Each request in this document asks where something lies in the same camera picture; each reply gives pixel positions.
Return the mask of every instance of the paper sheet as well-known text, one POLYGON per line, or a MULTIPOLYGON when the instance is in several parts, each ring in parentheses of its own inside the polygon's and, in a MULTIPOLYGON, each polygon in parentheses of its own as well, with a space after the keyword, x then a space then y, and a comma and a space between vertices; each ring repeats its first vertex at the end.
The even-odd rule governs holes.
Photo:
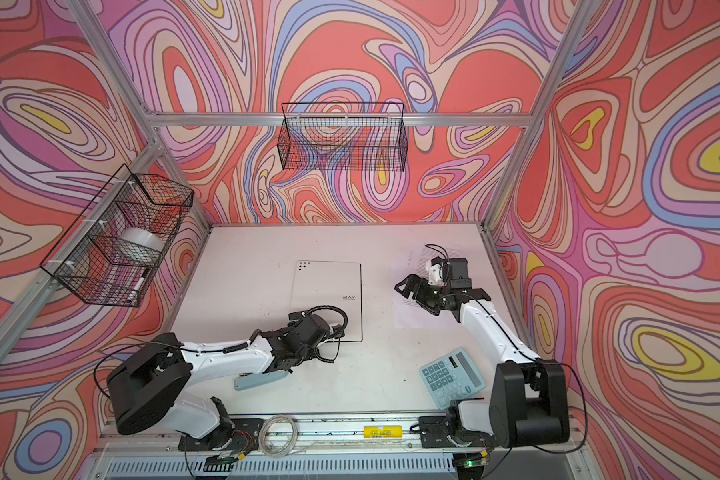
MULTIPOLYGON (((443 244, 443 248, 448 252, 448 256, 457 258, 462 256, 463 248, 453 244, 443 244)), ((407 254, 400 255, 392 259, 392 274, 395 283, 402 281, 410 274, 417 274, 424 278, 428 277, 426 264, 428 260, 432 260, 436 256, 442 256, 423 246, 420 250, 410 250, 407 254)), ((440 330, 451 328, 456 321, 453 313, 450 311, 440 312, 439 316, 434 316, 427 312, 416 303, 415 300, 409 300, 395 293, 392 296, 392 314, 394 316, 394 328, 405 329, 431 329, 440 330)))

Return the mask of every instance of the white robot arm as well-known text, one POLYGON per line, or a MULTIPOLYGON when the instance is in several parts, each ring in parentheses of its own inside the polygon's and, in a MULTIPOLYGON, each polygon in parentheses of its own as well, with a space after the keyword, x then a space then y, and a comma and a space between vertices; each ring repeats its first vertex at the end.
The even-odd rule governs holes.
POLYGON ((288 316, 288 325, 271 332, 255 331, 248 340, 224 343, 179 342, 163 333, 145 344, 106 378, 117 431, 123 435, 152 426, 172 428, 209 448, 223 448, 234 426, 218 398, 199 398, 186 388, 208 379, 235 374, 263 375, 320 357, 318 345, 344 335, 346 313, 330 305, 288 316), (344 323, 330 326, 315 314, 339 312, 344 323))
POLYGON ((562 365, 541 361, 501 319, 488 294, 472 288, 465 258, 437 256, 427 263, 427 272, 427 279, 411 274, 394 289, 433 315, 450 310, 496 365, 489 401, 451 403, 450 435, 485 432, 506 448, 566 442, 570 425, 562 365), (526 384, 538 394, 528 397, 526 384))

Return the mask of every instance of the battery label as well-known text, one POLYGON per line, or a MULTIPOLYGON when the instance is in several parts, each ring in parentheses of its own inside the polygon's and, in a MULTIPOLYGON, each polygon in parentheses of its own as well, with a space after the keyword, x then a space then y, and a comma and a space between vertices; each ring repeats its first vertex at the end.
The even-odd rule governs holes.
POLYGON ((366 438, 403 438, 403 427, 365 427, 363 435, 366 438))

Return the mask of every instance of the colorful swirl backdrop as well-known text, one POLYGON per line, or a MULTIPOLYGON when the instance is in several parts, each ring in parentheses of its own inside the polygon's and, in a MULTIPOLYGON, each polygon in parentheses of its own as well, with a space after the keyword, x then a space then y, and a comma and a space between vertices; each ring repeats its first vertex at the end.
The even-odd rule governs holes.
MULTIPOLYGON (((386 101, 528 112, 563 1, 108 2, 99 19, 155 111, 386 101)), ((281 171, 278 128, 164 128, 216 224, 481 220, 517 128, 411 128, 404 173, 281 171)))
MULTIPOLYGON (((144 144, 63 0, 0 4, 0 318, 144 144)), ((158 331, 200 232, 189 217, 139 309, 87 306, 66 290, 52 297, 0 367, 0 478, 76 473, 110 412, 95 362, 158 331)))
POLYGON ((720 478, 720 1, 606 0, 545 122, 491 225, 535 348, 603 478, 720 478))

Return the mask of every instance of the light blue calculator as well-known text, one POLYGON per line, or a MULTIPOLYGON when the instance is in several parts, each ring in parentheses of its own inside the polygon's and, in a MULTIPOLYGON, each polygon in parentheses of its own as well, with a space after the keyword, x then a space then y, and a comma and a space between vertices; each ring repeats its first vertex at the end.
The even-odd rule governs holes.
POLYGON ((469 398, 485 388, 480 371, 464 349, 455 350, 423 366, 419 373, 438 407, 448 408, 451 400, 469 398))

